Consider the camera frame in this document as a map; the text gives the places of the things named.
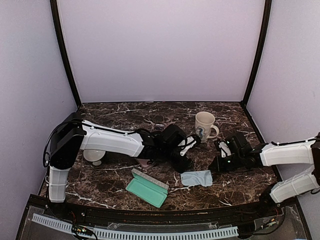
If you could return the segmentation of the light blue cloth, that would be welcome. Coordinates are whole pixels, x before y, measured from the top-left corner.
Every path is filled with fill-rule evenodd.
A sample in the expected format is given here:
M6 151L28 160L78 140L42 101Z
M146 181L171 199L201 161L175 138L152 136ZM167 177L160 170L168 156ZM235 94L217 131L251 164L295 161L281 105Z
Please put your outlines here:
M186 187L210 187L213 185L213 178L210 170L186 171L180 174L180 178L181 183Z

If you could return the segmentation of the pink glasses case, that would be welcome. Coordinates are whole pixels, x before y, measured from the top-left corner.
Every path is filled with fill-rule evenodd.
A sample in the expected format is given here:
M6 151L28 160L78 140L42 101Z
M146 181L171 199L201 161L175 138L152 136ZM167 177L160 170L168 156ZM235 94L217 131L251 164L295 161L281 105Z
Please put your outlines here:
M155 166L155 162L153 160L150 159L140 159L140 158L136 158L136 161L141 165L142 168L144 169L150 169L153 166Z

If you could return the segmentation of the grey glasses case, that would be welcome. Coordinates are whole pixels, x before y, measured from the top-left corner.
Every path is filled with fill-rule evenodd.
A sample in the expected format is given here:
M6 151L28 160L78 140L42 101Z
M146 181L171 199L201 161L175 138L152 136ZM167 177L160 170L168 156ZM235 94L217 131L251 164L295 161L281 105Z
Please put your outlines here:
M160 208L168 197L169 185L137 170L131 170L133 179L126 190L150 205Z

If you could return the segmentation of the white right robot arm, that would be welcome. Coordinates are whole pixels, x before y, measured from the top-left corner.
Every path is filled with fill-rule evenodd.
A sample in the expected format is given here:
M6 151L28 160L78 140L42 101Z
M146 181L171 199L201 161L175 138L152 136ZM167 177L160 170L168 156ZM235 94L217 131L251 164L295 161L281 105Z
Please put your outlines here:
M255 205L255 213L266 217L275 204L295 196L320 191L320 137L292 142L261 143L252 147L243 133L237 132L224 140L217 140L220 151L209 165L215 173L233 172L239 168L271 167L276 165L308 164L310 167L295 176L266 188Z

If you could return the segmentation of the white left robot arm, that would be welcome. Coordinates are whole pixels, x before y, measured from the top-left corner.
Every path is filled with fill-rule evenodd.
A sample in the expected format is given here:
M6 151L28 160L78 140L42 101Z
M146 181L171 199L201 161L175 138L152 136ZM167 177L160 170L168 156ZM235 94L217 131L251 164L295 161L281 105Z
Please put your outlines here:
M73 112L54 128L43 150L42 164L48 168L50 208L60 218L67 218L71 213L70 206L64 202L66 186L80 150L96 154L96 161L105 153L145 160L147 165L168 161L176 172L184 173L193 164L187 151L200 143L199 136L187 136L175 124L153 132L144 128L125 131L94 124Z

